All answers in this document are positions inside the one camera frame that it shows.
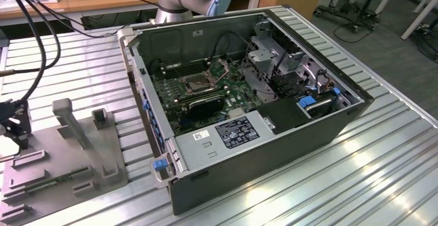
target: power supply label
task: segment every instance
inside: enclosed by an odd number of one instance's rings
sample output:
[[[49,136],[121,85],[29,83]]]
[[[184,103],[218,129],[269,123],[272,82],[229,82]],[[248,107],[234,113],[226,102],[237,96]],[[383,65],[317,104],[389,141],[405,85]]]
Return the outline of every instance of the power supply label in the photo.
[[[221,141],[229,149],[260,137],[247,117],[217,125],[214,128]]]

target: metal extrusion rail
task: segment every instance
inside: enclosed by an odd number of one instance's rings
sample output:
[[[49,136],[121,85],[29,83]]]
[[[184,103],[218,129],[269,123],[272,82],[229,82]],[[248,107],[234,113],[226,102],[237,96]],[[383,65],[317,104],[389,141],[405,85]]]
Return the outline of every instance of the metal extrusion rail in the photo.
[[[46,70],[29,100],[33,128],[57,124],[50,102],[73,101],[74,116],[105,107],[114,113],[129,184],[30,225],[419,225],[438,223],[438,130],[421,109],[291,10],[271,9],[376,98],[336,139],[180,216],[166,189],[149,176],[152,157],[114,37],[60,37],[62,58]],[[48,57],[53,39],[44,38]],[[2,50],[0,69],[38,67],[32,38]],[[34,74],[0,81],[1,100],[17,99]]]

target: green circuit board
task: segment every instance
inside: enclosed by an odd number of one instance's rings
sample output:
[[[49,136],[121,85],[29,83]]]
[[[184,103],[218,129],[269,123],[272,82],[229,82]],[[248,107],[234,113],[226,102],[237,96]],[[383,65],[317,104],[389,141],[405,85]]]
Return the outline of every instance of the green circuit board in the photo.
[[[176,136],[226,120],[233,109],[241,108],[245,113],[261,105],[236,61],[224,64],[222,60],[213,60],[205,71],[172,79],[153,76],[152,83]],[[214,96],[225,99],[222,109],[208,118],[186,119],[188,104]]]

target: gray floor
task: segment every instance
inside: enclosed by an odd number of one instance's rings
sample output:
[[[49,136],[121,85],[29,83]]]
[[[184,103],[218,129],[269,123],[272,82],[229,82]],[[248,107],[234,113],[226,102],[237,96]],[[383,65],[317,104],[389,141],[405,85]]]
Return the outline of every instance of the gray floor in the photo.
[[[375,10],[380,0],[369,6]],[[413,21],[415,4],[407,0],[389,0],[380,24],[375,31],[355,44],[337,40],[333,29],[347,21],[329,14],[312,18],[315,26],[348,50],[348,52],[379,74],[380,77],[435,117],[438,118],[438,64],[429,61],[417,51],[411,39],[403,41],[407,26]],[[429,14],[424,22],[436,17]],[[347,30],[336,32],[344,40],[356,40],[368,30],[353,34]],[[438,39],[431,40],[438,48]]]

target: blue tab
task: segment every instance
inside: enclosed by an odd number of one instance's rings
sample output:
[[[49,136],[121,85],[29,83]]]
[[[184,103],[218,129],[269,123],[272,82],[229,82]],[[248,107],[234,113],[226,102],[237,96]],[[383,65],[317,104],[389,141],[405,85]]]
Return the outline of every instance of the blue tab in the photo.
[[[160,159],[160,160],[153,161],[153,169],[156,171],[165,169],[168,165],[169,164],[166,163],[166,159]]]
[[[309,106],[311,104],[315,104],[316,101],[315,101],[312,96],[305,96],[305,97],[299,99],[297,103],[304,108],[304,107]]]
[[[333,88],[333,92],[335,92],[336,95],[340,94],[340,90],[337,88]]]
[[[148,109],[148,106],[149,106],[148,101],[144,100],[142,101],[142,110],[146,110]]]

